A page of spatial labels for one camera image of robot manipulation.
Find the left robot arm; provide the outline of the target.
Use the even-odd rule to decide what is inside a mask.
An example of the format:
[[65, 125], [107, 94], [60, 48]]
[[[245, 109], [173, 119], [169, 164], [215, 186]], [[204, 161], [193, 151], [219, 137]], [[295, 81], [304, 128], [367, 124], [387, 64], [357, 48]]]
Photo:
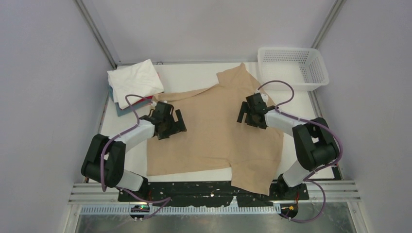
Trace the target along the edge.
[[127, 189], [132, 197], [143, 201], [149, 195], [149, 188], [144, 184], [147, 178], [124, 168], [126, 153], [153, 137], [162, 140], [186, 130], [181, 110], [158, 102], [149, 115], [138, 117], [131, 128], [113, 136], [93, 136], [81, 174], [99, 182], [103, 190], [108, 187]]

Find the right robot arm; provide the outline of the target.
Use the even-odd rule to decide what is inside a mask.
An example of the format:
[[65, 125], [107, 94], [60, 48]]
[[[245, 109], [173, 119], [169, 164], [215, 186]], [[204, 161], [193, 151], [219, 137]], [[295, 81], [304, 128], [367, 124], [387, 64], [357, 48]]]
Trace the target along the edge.
[[315, 172], [339, 161], [341, 144], [323, 118], [308, 120], [293, 116], [278, 106], [268, 106], [263, 96], [255, 93], [246, 97], [237, 121], [260, 129], [280, 129], [293, 138], [297, 160], [279, 175], [275, 184], [276, 194], [281, 199], [292, 200]]

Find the beige t shirt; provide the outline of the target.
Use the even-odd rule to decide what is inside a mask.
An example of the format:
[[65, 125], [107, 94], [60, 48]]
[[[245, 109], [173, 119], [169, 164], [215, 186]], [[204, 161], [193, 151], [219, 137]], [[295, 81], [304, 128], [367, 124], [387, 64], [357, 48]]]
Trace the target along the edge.
[[229, 167], [232, 186], [269, 195], [281, 162], [284, 134], [237, 121], [242, 102], [259, 87], [245, 64], [216, 76], [218, 83], [210, 88], [154, 96], [155, 101], [165, 100], [181, 111], [187, 130], [147, 141], [147, 175]]

